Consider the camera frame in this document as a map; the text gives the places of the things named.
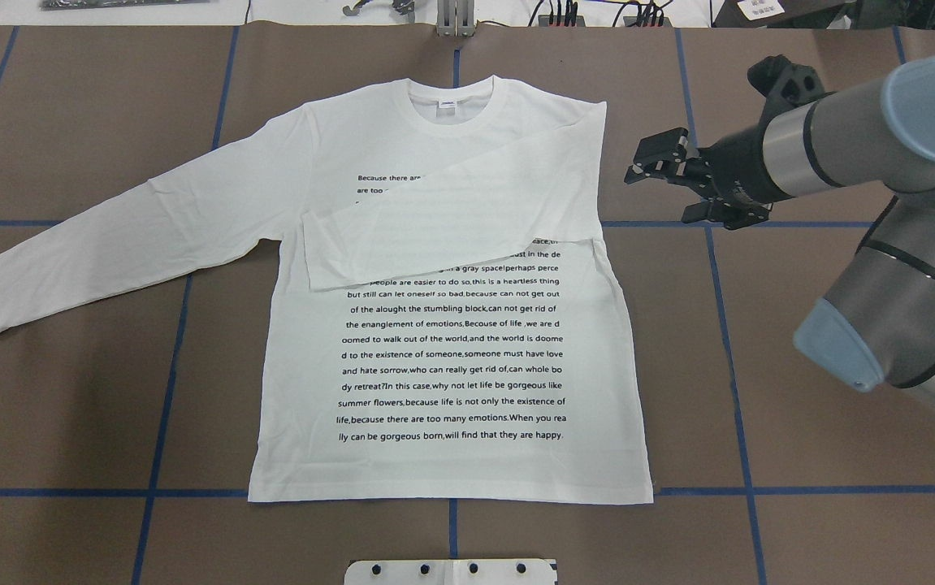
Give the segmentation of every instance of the folded sleeve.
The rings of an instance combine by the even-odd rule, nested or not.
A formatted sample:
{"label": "folded sleeve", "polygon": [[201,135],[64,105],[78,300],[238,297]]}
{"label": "folded sleeve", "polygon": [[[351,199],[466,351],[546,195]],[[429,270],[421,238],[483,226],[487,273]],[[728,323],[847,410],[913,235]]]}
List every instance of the folded sleeve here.
{"label": "folded sleeve", "polygon": [[307,106],[0,254],[0,332],[230,262],[301,213],[318,130]]}
{"label": "folded sleeve", "polygon": [[301,216],[312,289],[427,274],[517,254],[535,238],[600,238],[604,103],[340,210]]}

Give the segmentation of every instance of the white t-shirt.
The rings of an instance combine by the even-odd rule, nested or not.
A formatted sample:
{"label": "white t-shirt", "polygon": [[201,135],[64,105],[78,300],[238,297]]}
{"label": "white t-shirt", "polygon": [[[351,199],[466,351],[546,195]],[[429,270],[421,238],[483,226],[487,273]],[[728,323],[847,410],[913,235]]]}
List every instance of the white t-shirt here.
{"label": "white t-shirt", "polygon": [[498,77],[307,103],[0,254],[0,332],[281,241],[250,500],[651,502],[604,112]]}

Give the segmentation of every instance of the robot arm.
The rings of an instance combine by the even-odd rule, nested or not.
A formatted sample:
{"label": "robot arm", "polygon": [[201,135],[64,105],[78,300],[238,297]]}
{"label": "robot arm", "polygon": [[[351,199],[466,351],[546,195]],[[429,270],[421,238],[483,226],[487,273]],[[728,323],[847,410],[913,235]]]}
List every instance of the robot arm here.
{"label": "robot arm", "polygon": [[777,201],[883,181],[893,202],[794,343],[861,392],[887,382],[935,412],[935,57],[840,93],[782,56],[749,81],[768,99],[756,126],[703,149],[682,128],[645,138],[626,182],[689,186],[702,202],[683,222],[739,229]]}

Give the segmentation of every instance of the neckline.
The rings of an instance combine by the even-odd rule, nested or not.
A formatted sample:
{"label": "neckline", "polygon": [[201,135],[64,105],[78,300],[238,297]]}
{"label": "neckline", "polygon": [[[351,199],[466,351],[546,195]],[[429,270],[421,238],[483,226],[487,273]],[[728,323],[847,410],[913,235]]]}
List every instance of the neckline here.
{"label": "neckline", "polygon": [[[432,88],[430,85],[424,85],[412,79],[403,79],[393,85],[392,97],[396,101],[396,107],[403,114],[405,121],[411,126],[429,134],[437,136],[463,136],[463,134],[472,133],[480,128],[488,126],[493,116],[500,113],[505,99],[504,79],[492,75],[481,81],[464,85],[462,88]],[[488,89],[489,103],[474,118],[460,123],[435,123],[429,119],[423,118],[420,112],[413,107],[411,97],[419,97],[434,100],[456,100],[469,96],[478,95]]]}

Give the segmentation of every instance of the white label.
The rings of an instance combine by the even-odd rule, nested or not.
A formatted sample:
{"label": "white label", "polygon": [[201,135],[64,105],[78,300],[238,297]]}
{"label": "white label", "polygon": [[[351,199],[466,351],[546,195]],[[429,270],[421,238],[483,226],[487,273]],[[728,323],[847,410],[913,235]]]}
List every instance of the white label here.
{"label": "white label", "polygon": [[435,110],[435,115],[438,118],[451,118],[457,114],[457,105],[460,105],[456,100],[442,100],[438,102],[438,108]]}
{"label": "white label", "polygon": [[742,0],[738,3],[738,8],[742,8],[742,14],[751,21],[786,13],[778,0]]}

